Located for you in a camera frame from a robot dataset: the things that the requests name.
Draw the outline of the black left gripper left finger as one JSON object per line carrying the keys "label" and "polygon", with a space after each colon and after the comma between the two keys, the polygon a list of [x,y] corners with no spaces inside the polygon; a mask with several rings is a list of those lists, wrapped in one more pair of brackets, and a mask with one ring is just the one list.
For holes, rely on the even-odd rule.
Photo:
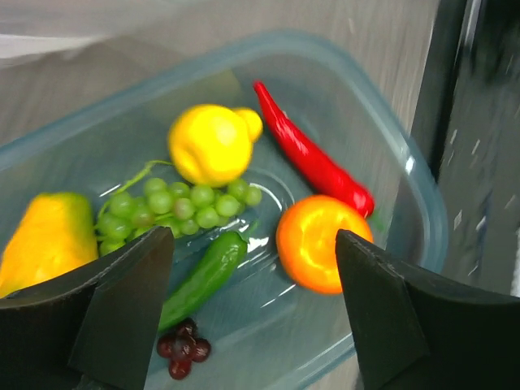
{"label": "black left gripper left finger", "polygon": [[174,237],[123,248],[1,300],[3,389],[142,389],[167,294]]}

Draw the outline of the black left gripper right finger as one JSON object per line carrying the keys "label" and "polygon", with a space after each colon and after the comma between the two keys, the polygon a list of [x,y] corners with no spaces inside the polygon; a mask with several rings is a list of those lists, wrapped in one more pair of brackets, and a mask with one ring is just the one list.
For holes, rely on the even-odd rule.
{"label": "black left gripper right finger", "polygon": [[392,258],[353,232],[336,259],[367,389],[516,389],[519,300]]}

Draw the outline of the yellow green mango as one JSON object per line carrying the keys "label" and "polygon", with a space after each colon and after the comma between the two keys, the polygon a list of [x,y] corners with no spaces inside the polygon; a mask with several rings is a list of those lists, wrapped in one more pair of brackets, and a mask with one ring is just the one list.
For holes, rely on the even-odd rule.
{"label": "yellow green mango", "polygon": [[79,193],[35,196],[1,256],[1,297],[98,259],[93,210]]}

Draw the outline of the orange tangerine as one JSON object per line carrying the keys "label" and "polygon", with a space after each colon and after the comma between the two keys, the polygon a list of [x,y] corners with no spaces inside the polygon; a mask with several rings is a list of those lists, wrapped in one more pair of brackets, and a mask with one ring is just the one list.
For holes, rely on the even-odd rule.
{"label": "orange tangerine", "polygon": [[366,220],[333,197],[313,195],[283,213],[276,230],[276,246],[282,267],[296,284],[325,295],[342,293],[336,261],[339,230],[373,241]]}

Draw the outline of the dark red cherry cluster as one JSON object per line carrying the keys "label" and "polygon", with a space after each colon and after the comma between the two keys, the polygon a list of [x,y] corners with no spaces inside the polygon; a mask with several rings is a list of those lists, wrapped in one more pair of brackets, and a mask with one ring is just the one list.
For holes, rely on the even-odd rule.
{"label": "dark red cherry cluster", "polygon": [[158,339],[156,352],[168,360],[168,373],[174,380],[185,379],[194,362],[202,363],[211,354],[211,343],[197,330],[195,321],[186,318]]}

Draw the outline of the green grape bunch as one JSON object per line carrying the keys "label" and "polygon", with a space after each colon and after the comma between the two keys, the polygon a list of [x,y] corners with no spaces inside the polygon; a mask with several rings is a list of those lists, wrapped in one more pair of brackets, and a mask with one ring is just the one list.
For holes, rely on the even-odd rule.
{"label": "green grape bunch", "polygon": [[109,193],[95,225],[101,255],[116,251],[155,226],[169,228],[175,238],[221,228],[262,200],[261,189],[241,178],[223,189],[184,181],[169,183],[150,175],[157,165],[171,164],[147,162]]}

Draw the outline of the green chili pepper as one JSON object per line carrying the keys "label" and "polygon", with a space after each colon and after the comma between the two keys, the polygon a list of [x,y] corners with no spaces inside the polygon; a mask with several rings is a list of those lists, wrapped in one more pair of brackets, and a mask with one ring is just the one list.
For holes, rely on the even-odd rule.
{"label": "green chili pepper", "polygon": [[212,241],[188,277],[163,303],[159,332],[186,319],[227,283],[245,258],[257,225],[252,223],[243,232],[224,232]]}

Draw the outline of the red chili pepper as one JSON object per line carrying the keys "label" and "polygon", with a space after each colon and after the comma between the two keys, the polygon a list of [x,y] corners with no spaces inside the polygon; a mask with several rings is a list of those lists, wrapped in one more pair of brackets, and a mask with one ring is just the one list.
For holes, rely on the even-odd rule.
{"label": "red chili pepper", "polygon": [[371,193],[314,143],[278,106],[267,87],[253,83],[266,124],[289,162],[319,193],[353,207],[363,218],[375,210]]}

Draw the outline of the yellow pear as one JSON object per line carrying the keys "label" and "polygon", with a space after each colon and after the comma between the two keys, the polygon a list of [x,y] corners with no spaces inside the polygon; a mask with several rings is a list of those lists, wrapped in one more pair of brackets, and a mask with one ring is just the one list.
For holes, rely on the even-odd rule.
{"label": "yellow pear", "polygon": [[167,146],[185,180],[223,187],[247,170],[262,130],[260,115],[250,108],[196,105],[170,126]]}

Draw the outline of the clear blue plastic tray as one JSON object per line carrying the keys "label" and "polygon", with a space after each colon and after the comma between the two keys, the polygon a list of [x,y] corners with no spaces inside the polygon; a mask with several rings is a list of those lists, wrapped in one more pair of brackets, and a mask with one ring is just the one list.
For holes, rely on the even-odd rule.
{"label": "clear blue plastic tray", "polygon": [[[274,31],[244,38],[47,125],[1,148],[1,238],[10,238],[38,193],[74,191],[95,207],[149,161],[168,182],[166,136],[186,108],[257,108],[260,80],[287,116],[371,192],[375,243],[440,271],[448,233],[444,203],[423,156],[351,56],[323,39]],[[280,216],[310,195],[269,134],[245,179],[262,202],[234,220],[256,223],[247,258],[195,315],[214,352],[182,381],[153,356],[148,389],[300,389],[353,352],[344,300],[295,285],[275,247]]]}

